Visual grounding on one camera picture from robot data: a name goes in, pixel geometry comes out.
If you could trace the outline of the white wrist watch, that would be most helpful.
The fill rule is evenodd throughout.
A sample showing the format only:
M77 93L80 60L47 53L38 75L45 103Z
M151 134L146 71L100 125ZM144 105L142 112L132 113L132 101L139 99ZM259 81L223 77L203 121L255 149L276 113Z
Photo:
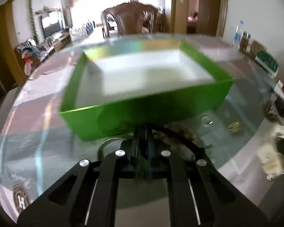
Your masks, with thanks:
M257 156L268 180L284 174L284 154L278 146L284 142L284 126L274 123L265 133L262 145L257 150Z

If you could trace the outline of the plaid tablecloth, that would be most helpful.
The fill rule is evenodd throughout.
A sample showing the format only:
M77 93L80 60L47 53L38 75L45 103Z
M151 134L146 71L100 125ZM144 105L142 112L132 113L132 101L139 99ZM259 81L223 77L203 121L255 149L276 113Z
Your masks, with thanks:
M187 39L233 76L234 84L219 108L171 127L204 147L218 171L272 219L284 208L284 174L268 180L257 150L274 123L284 126L273 105L277 95L284 97L282 83L219 38ZM78 159L95 161L122 141L82 141L58 114L79 51L52 58L21 90L11 91L0 108L0 203L13 220L18 218L12 197L16 184L34 200Z

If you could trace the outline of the green cardboard box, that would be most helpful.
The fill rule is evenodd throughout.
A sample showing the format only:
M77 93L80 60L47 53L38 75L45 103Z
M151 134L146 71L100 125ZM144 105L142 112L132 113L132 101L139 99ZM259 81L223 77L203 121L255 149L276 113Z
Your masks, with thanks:
M115 42L82 51L59 114L82 140L122 135L214 109L233 81L186 40Z

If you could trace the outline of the black power adapter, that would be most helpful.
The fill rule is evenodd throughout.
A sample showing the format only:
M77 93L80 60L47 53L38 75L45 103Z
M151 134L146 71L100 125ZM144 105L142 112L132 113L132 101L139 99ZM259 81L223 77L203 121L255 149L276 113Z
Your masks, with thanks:
M275 99L275 108L280 117L284 118L284 97L277 95Z

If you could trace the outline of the green white package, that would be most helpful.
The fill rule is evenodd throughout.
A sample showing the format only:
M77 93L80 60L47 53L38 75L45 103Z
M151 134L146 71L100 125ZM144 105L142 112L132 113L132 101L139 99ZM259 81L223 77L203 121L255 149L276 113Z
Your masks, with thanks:
M269 76L273 79L278 74L278 62L266 51L259 51L257 54L255 61L261 65L269 74Z

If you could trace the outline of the wooden tv cabinet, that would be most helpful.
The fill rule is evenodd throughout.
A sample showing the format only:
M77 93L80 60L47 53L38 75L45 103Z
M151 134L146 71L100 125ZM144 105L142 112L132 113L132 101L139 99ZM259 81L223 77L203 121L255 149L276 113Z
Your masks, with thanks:
M50 48L54 48L55 52L58 52L62 49L64 49L67 45L69 45L72 42L70 33L65 32L62 34L61 37L54 39L51 38L48 40L48 45Z

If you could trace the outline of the white baby fence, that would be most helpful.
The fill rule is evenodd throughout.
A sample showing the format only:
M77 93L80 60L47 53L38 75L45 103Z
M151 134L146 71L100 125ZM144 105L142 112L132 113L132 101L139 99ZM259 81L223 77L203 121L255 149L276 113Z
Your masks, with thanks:
M84 40L88 37L87 29L85 26L81 28L70 28L69 29L70 37L72 42L77 42L79 40Z

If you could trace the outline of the glass tea jar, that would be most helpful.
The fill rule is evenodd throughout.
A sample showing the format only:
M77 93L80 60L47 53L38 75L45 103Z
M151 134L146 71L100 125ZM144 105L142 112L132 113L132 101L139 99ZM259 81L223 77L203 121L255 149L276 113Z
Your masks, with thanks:
M249 40L250 40L250 33L248 33L247 31L243 31L242 34L242 38L241 38L241 42L240 42L240 51L241 52L246 52L246 49L248 47L249 44Z

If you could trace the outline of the plastic water bottle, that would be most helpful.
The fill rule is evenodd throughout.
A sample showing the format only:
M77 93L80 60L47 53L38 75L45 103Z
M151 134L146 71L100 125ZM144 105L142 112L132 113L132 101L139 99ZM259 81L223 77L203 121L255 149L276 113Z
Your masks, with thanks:
M235 51L239 51L240 48L241 38L243 35L243 24L244 22L240 20L239 24L236 27L236 32L233 38L233 48Z

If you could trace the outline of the green ivy garland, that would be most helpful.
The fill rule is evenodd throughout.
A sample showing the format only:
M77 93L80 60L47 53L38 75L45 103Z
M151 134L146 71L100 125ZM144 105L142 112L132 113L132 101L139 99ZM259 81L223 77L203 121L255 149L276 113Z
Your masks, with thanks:
M36 44L39 44L39 37L38 37L37 30L36 30L36 24L35 24L33 8L32 8L32 0L28 0L28 1L29 1L29 15L30 15L31 28L32 28L32 32L33 32L33 38L34 38Z

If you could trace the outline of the flat screen television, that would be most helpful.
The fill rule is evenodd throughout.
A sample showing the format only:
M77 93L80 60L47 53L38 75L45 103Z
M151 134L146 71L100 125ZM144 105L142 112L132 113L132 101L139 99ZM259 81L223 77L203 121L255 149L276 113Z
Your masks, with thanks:
M49 36L53 35L54 33L57 33L57 32L62 30L62 27L60 26L59 21L57 21L54 24L50 23L50 17L49 16L41 18L40 21L41 21L41 27L42 27L42 32L43 32L44 38L48 38Z

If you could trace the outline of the carved wooden chair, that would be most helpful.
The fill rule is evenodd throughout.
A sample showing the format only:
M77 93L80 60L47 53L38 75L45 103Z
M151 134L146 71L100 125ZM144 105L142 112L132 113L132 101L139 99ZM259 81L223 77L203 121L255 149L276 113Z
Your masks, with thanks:
M157 32L157 9L152 5L139 2L122 3L112 8L107 8L101 14L104 37L111 37L109 32L108 16L117 26L119 36L143 34L144 23L149 23L149 33Z

